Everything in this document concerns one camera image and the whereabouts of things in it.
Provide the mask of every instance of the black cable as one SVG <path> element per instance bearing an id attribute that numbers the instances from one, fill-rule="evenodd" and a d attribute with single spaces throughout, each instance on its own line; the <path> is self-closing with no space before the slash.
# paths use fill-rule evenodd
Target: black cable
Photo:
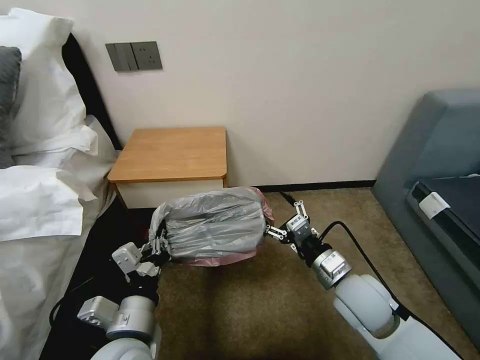
<path id="1" fill-rule="evenodd" d="M 364 252 L 364 250 L 362 249 L 362 247 L 360 246 L 359 242 L 357 241 L 357 239 L 355 238 L 355 236 L 352 234 L 352 232 L 350 231 L 349 227 L 347 225 L 345 225 L 342 221 L 334 221 L 332 222 L 330 225 L 328 225 L 325 230 L 323 230 L 323 232 L 320 234 L 320 236 L 318 237 L 318 240 L 320 242 L 323 241 L 323 239 L 325 238 L 325 236 L 330 232 L 330 230 L 332 230 L 332 228 L 335 226 L 335 225 L 340 225 L 345 231 L 346 233 L 348 234 L 348 236 L 350 236 L 350 239 L 353 241 L 353 243 L 355 244 L 356 248 L 358 249 L 358 251 L 360 252 L 360 254 L 363 256 L 363 258 L 365 259 L 365 261 L 368 263 L 368 265 L 370 266 L 370 268 L 373 270 L 373 272 L 375 273 L 376 277 L 378 278 L 378 280 L 382 283 L 382 285 L 385 287 L 385 289 L 388 290 L 388 292 L 390 293 L 391 297 L 393 300 L 395 300 L 395 302 L 398 304 L 399 307 L 402 307 L 404 311 L 406 311 L 408 313 L 408 315 L 410 315 L 412 318 L 414 318 L 415 320 L 417 320 L 419 323 L 421 323 L 423 326 L 425 326 L 427 329 L 429 329 L 432 333 L 434 333 L 436 335 L 437 338 L 439 338 L 452 352 L 454 352 L 460 359 L 463 359 L 460 354 L 453 348 L 453 346 L 451 346 L 438 332 L 436 332 L 434 329 L 432 329 L 426 322 L 424 322 L 421 318 L 419 318 L 417 315 L 415 315 L 412 311 L 410 311 L 409 309 L 407 309 L 405 306 L 402 305 L 402 303 L 397 299 L 397 297 L 394 295 L 394 293 L 392 292 L 392 290 L 390 289 L 390 287 L 387 285 L 387 283 L 385 282 L 385 280 L 383 279 L 383 277 L 380 275 L 380 273 L 378 272 L 378 270 L 375 268 L 374 264 L 370 261 L 369 257 L 367 256 L 367 254 Z"/>
<path id="2" fill-rule="evenodd" d="M 82 282 L 80 285 L 74 287 L 72 290 L 70 290 L 68 293 L 66 293 L 65 295 L 63 295 L 60 300 L 58 300 L 56 302 L 56 304 L 51 308 L 50 310 L 50 314 L 48 315 L 48 322 L 50 323 L 50 327 L 53 327 L 54 325 L 54 321 L 55 321 L 55 311 L 60 307 L 60 305 L 64 302 L 64 300 L 66 298 L 68 298 L 75 290 L 81 288 L 83 285 L 89 283 L 90 281 L 92 281 L 94 279 L 94 277 L 90 277 L 88 278 L 87 280 L 85 280 L 84 282 Z"/>
<path id="3" fill-rule="evenodd" d="M 291 206 L 294 206 L 294 203 L 296 200 L 294 199 L 293 196 L 288 195 L 287 193 L 284 193 L 283 191 L 280 191 L 280 195 L 286 200 L 287 203 L 289 203 Z"/>

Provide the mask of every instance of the white wall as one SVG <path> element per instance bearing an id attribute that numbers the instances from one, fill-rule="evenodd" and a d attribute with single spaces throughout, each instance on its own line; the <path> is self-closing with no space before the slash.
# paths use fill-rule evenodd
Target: white wall
<path id="1" fill-rule="evenodd" d="M 75 19 L 115 128 L 224 125 L 231 185 L 374 179 L 418 98 L 480 86 L 478 0 L 0 0 Z M 116 73 L 105 43 L 157 41 Z"/>

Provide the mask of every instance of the light switch panel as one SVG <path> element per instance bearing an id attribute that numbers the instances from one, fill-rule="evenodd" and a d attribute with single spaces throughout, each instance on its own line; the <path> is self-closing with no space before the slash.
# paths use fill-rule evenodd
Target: light switch panel
<path id="1" fill-rule="evenodd" d="M 108 43 L 105 46 L 115 71 L 125 72 L 139 69 L 132 45 L 129 42 Z"/>
<path id="2" fill-rule="evenodd" d="M 131 48 L 139 70 L 162 69 L 162 61 L 156 41 L 132 42 Z"/>

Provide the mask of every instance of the bedside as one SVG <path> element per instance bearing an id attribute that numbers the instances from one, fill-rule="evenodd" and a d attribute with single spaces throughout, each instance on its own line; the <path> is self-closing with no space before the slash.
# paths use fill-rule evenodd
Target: bedside
<path id="1" fill-rule="evenodd" d="M 156 208 L 167 200 L 226 188 L 226 130 L 137 129 L 108 180 L 128 208 Z"/>

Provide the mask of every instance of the garbage bag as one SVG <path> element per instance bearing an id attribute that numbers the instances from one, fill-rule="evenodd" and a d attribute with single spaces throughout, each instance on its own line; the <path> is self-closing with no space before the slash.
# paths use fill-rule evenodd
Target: garbage bag
<path id="1" fill-rule="evenodd" d="M 255 256 L 274 219 L 258 189 L 231 187 L 164 202 L 152 215 L 150 240 L 163 220 L 172 259 L 218 266 Z"/>

